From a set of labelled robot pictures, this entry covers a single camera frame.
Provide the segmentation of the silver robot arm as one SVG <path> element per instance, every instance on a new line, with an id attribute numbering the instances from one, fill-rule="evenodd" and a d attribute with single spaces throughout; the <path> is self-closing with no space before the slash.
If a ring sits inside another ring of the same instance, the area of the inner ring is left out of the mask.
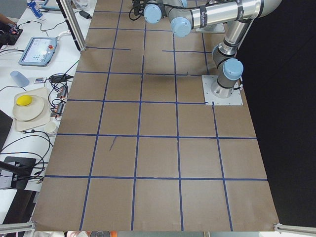
<path id="1" fill-rule="evenodd" d="M 231 22 L 223 41 L 212 52 L 219 70 L 217 81 L 212 84 L 212 93 L 219 98 L 232 95 L 234 85 L 241 79 L 243 64 L 236 59 L 239 45 L 256 18 L 266 16 L 279 5 L 279 0 L 209 0 L 197 7 L 188 7 L 185 0 L 134 1 L 134 14 L 142 14 L 151 24 L 167 17 L 175 36 L 185 37 L 193 29 Z"/>

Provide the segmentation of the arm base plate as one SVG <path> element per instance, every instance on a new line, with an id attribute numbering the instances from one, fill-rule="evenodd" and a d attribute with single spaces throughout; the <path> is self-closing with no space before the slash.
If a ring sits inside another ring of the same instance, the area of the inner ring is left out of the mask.
<path id="1" fill-rule="evenodd" d="M 236 82 L 233 88 L 222 88 L 217 81 L 217 75 L 202 75 L 204 100 L 206 105 L 242 106 L 241 91 Z"/>
<path id="2" fill-rule="evenodd" d="M 197 28 L 195 31 L 200 33 L 224 34 L 225 28 L 223 23 L 218 23 L 204 28 Z"/>

